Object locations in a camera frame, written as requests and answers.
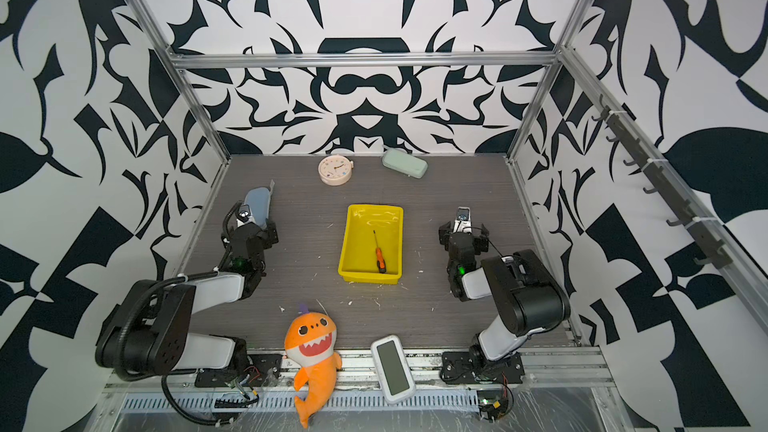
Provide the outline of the orange black screwdriver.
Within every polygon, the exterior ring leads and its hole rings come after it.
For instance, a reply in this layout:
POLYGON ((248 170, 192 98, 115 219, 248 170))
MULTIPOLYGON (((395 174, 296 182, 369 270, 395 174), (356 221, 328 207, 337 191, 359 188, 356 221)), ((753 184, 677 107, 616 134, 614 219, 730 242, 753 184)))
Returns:
POLYGON ((378 236, 375 230, 373 230, 373 236, 374 236, 374 244, 375 244, 377 270, 380 274, 385 274, 387 272, 387 265, 386 265, 383 251, 379 245, 378 236))

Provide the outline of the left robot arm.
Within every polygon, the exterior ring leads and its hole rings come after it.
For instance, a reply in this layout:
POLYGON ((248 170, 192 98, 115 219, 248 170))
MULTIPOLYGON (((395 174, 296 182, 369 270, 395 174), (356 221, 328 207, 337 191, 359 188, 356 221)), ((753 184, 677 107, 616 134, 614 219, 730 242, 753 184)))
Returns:
POLYGON ((245 300, 266 275, 264 251, 279 241, 274 221, 223 230, 224 255, 209 272, 140 280, 104 321, 95 362, 126 382, 183 369, 242 370, 244 341, 190 331, 194 314, 245 300))

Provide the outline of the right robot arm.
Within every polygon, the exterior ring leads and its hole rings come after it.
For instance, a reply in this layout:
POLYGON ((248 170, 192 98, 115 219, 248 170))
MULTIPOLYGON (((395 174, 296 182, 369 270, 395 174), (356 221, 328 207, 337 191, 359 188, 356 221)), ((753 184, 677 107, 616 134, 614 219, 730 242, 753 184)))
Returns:
POLYGON ((462 219, 441 225, 438 240, 448 253, 446 272, 452 295, 463 302, 490 297, 497 310, 470 347, 476 367, 501 362, 532 336, 570 318, 567 294, 533 250, 478 260, 491 247, 489 231, 462 219))

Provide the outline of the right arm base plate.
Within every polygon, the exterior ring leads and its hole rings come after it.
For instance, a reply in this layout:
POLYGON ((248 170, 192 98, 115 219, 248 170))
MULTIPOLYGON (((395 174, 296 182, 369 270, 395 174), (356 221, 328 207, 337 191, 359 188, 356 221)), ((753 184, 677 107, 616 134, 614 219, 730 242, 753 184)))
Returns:
POLYGON ((519 354, 487 362, 470 352, 445 351, 441 355, 440 379, 449 385, 522 384, 525 369, 519 354))

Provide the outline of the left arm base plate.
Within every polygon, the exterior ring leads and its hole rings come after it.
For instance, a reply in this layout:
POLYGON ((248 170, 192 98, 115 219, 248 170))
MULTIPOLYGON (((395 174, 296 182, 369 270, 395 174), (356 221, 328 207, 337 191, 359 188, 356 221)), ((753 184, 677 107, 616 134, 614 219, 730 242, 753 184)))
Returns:
POLYGON ((196 388, 271 386, 277 383, 283 356, 280 353, 254 353, 248 358, 230 363, 224 369, 202 369, 196 376, 196 388))

